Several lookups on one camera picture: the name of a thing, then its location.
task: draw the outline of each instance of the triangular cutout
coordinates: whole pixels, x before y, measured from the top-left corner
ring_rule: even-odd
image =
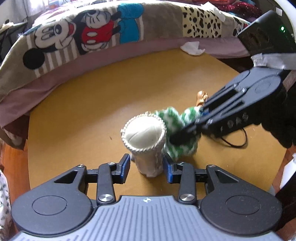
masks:
[[[71,184],[73,183],[75,177],[77,175],[77,171],[71,171],[65,176],[62,176],[58,180],[55,180],[54,183],[65,183],[65,184]]]
[[[216,170],[215,172],[221,183],[238,183],[238,180],[235,180],[234,178],[221,172],[220,170]]]

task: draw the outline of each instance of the wooden floor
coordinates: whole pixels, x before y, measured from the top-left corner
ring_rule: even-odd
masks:
[[[287,150],[282,165],[273,181],[276,191],[279,190],[283,168],[292,159],[293,153],[296,153],[296,147]],[[21,151],[3,144],[1,146],[0,164],[4,166],[4,174],[7,178],[10,192],[10,201],[13,203],[18,196],[30,190],[27,147],[25,146],[24,151]],[[12,227],[11,235],[13,236],[15,233],[16,229]],[[278,235],[283,240],[289,240],[294,233],[296,233],[296,219],[290,221],[278,231]]]

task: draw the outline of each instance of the pink bed sheet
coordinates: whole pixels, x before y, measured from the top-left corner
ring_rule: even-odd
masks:
[[[24,114],[29,113],[56,87],[65,83],[69,79],[96,68],[128,58],[179,48],[188,41],[199,41],[200,48],[205,49],[206,53],[216,58],[239,58],[249,55],[239,39],[234,37],[215,39],[157,39],[149,42],[141,41],[128,43],[98,52],[88,53],[42,75],[24,87],[12,91],[0,103],[0,126],[3,128],[8,125],[7,127],[9,127],[12,133],[23,133],[22,136],[26,137],[25,134],[28,130],[28,122],[24,125],[20,125],[17,119]]]

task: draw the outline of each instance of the brown figurine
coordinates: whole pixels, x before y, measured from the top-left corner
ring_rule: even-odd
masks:
[[[208,94],[205,91],[199,91],[196,96],[196,105],[203,106],[205,101],[209,98]]]

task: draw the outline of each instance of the blanket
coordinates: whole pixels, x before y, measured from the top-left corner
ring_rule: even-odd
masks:
[[[159,38],[236,37],[247,25],[232,15],[222,22],[203,7],[166,1],[114,1],[68,11],[17,40],[0,68],[0,101],[89,52]]]

